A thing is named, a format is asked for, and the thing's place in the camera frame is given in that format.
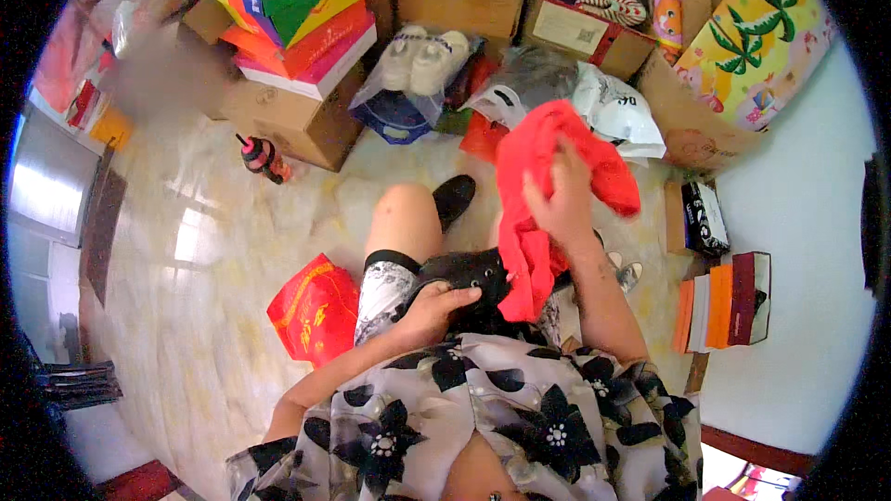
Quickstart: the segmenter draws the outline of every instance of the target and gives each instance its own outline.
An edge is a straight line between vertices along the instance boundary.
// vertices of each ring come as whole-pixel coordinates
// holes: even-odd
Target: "white shoe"
[[[412,61],[409,90],[417,95],[442,93],[446,80],[457,72],[471,55],[471,44],[461,32],[445,32],[430,37]]]
[[[385,90],[405,91],[412,76],[412,60],[427,43],[427,30],[406,26],[395,35],[381,55],[381,81]]]

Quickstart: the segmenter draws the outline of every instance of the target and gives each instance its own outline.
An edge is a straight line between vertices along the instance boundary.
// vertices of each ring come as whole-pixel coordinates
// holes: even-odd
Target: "black and white floral dress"
[[[649,362],[462,334],[374,366],[298,436],[227,461],[232,499],[439,499],[474,430],[529,499],[701,497],[696,407]]]

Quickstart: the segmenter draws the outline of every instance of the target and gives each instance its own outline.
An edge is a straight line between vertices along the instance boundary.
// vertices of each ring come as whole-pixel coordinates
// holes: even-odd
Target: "red cloth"
[[[596,138],[569,101],[539,106],[501,140],[496,163],[498,194],[504,217],[498,228],[498,252],[510,278],[510,292],[498,304],[508,321],[535,323],[554,285],[568,268],[566,256],[540,230],[523,199],[523,173],[529,171],[545,197],[553,194],[551,162],[558,134],[575,144],[591,167],[591,191],[622,217],[640,212],[637,182],[616,148]]]

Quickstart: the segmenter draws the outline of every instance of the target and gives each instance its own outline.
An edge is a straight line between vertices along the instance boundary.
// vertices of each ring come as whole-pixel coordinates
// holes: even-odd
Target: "person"
[[[697,409],[650,362],[591,228],[591,174],[571,142],[551,174],[550,198],[529,179],[524,198],[568,257],[585,346],[563,355],[499,335],[446,336],[450,314],[481,292],[442,282],[394,317],[468,203],[461,186],[394,186],[373,216],[355,347],[285,392],[263,444],[228,459],[232,499],[701,495]]]

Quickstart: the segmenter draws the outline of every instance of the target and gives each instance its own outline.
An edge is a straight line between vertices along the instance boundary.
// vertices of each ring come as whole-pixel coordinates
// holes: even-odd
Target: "black slipper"
[[[443,232],[467,211],[476,193],[477,184],[466,174],[459,174],[446,180],[433,191],[433,201],[437,205],[437,215]]]

